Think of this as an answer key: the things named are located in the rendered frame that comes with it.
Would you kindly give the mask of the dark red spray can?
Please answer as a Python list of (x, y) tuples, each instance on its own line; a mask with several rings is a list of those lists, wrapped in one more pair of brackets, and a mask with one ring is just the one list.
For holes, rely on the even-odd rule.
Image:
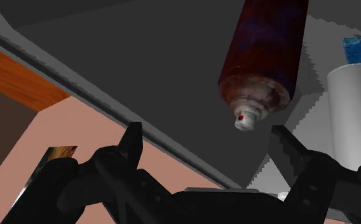
[(245, 0), (218, 79), (235, 127), (251, 131), (296, 91), (309, 0)]

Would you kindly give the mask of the white cylindrical container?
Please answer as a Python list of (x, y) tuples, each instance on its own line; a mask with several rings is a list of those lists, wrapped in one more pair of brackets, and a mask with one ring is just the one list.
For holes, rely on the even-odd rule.
[(327, 84), (334, 157), (355, 171), (361, 166), (361, 63), (332, 70)]

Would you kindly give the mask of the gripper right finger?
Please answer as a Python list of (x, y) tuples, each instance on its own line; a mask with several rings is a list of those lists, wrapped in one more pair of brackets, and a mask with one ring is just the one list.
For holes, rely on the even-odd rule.
[(293, 224), (324, 224), (329, 209), (361, 224), (361, 166), (352, 171), (307, 149), (283, 125), (272, 126), (268, 155), (290, 186), (285, 206)]

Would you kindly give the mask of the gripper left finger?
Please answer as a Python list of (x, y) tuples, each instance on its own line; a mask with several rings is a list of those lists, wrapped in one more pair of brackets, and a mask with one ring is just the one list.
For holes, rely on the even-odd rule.
[(142, 125), (132, 122), (118, 145), (99, 148), (85, 163), (45, 163), (1, 224), (76, 224), (98, 203), (117, 224), (181, 224), (172, 194), (138, 169), (142, 149)]

